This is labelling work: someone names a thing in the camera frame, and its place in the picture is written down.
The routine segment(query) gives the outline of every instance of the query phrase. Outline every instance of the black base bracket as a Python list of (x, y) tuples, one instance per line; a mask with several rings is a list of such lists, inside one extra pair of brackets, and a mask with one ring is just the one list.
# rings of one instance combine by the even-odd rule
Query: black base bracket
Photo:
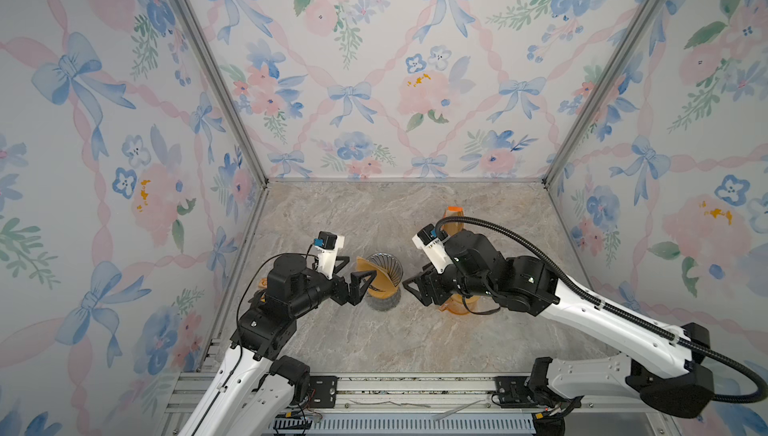
[(498, 405), (502, 408), (536, 408), (538, 404), (533, 392), (525, 385), (526, 379), (528, 376), (496, 376)]
[(336, 406), (336, 376), (312, 376), (310, 375), (310, 401), (312, 409), (329, 409)]

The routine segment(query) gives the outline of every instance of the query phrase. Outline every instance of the wall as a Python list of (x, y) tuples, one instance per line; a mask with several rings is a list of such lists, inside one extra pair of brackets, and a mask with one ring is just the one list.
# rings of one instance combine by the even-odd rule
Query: wall
[[(667, 0), (552, 184), (594, 287), (768, 377), (768, 0)], [(637, 84), (626, 86), (632, 79)], [(624, 114), (631, 102), (639, 110)], [(754, 385), (708, 362), (721, 393)], [(712, 403), (686, 434), (768, 434)]]
[(282, 179), (539, 178), (638, 7), (190, 3), (262, 165)]
[(0, 19), (0, 434), (148, 434), (256, 184), (168, 0)]

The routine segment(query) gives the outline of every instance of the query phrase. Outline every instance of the wallpaper panel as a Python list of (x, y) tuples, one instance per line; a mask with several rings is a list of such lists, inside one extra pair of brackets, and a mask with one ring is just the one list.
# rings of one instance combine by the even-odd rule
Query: wallpaper panel
[(256, 183), (168, 0), (0, 18), (0, 434), (149, 434)]
[(282, 179), (540, 177), (639, 2), (191, 0)]
[[(763, 377), (767, 59), (768, 0), (667, 0), (551, 187), (601, 294), (708, 327), (717, 351)], [(754, 390), (705, 365), (718, 392)], [(710, 403), (678, 422), (691, 435), (768, 434), (767, 415), (765, 403)]]

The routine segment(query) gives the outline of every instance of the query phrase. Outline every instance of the marble surface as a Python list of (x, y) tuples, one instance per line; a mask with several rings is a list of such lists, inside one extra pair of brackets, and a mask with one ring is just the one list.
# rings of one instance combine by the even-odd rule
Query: marble surface
[[(346, 237), (341, 253), (353, 261), (358, 255), (389, 252), (402, 263), (403, 278), (413, 277), (428, 259), (411, 237), (442, 217), (449, 205), (462, 206), (466, 215), (520, 233), (584, 282), (568, 237), (539, 183), (270, 183), (223, 337), (234, 331), (234, 306), (265, 258), (285, 251), (304, 252), (318, 231), (326, 230)], [(504, 236), (475, 229), (506, 256), (528, 254)], [(341, 274), (348, 275), (352, 266)], [(267, 272), (265, 268), (259, 278)], [(494, 306), (493, 300), (483, 298), (478, 310)], [(352, 307), (325, 301), (298, 321), (296, 334), (282, 354), (309, 364), (314, 372), (526, 372), (541, 356), (586, 359), (615, 352), (542, 317), (510, 311), (453, 315), (436, 306), (424, 307), (404, 291), (398, 306), (386, 312), (375, 311), (365, 302)]]

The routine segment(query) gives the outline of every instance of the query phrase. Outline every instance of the metal corner post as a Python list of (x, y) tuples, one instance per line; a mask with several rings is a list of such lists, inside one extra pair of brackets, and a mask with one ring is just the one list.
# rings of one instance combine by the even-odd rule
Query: metal corner post
[(608, 96), (610, 88), (613, 87), (620, 76), (621, 71), (627, 66), (640, 38), (645, 33), (646, 29), (650, 27), (653, 18), (656, 17), (658, 11), (661, 10), (665, 1), (666, 0), (644, 0), (643, 3), (640, 4), (634, 17), (630, 20), (629, 26), (627, 27), (627, 34), (608, 60), (608, 64), (605, 66), (603, 75), (600, 76), (600, 80), (595, 86), (594, 92), (590, 98), (587, 99), (587, 102), (584, 103), (584, 108), (582, 109), (581, 114), (578, 116), (571, 131), (565, 136), (562, 147), (555, 156), (552, 164), (549, 166), (549, 170), (544, 176), (544, 186), (547, 189), (552, 185), (556, 175), (559, 174), (568, 163), (568, 158), (581, 140), (582, 134), (594, 119), (595, 113)]
[(189, 0), (170, 1), (173, 5), (173, 9), (178, 14), (179, 20), (181, 20), (181, 23), (184, 26), (184, 30), (187, 31), (190, 46), (194, 50), (195, 56), (199, 59), (200, 65), (203, 66), (203, 69), (210, 80), (210, 89), (216, 96), (226, 121), (233, 129), (235, 140), (243, 150), (246, 162), (250, 166), (251, 171), (254, 172), (256, 180), (259, 181), (259, 186), (262, 191), (264, 191), (266, 189), (266, 176), (264, 170), (259, 163), (259, 159), (256, 157), (256, 150), (254, 149), (254, 145), (251, 144), (243, 121), (240, 119), (232, 98), (226, 90), (224, 77), (221, 76), (221, 72), (219, 72), (218, 66), (216, 65), (216, 58), (211, 52), (210, 46), (208, 46), (208, 42), (203, 34), (203, 29), (194, 14), (192, 5)]

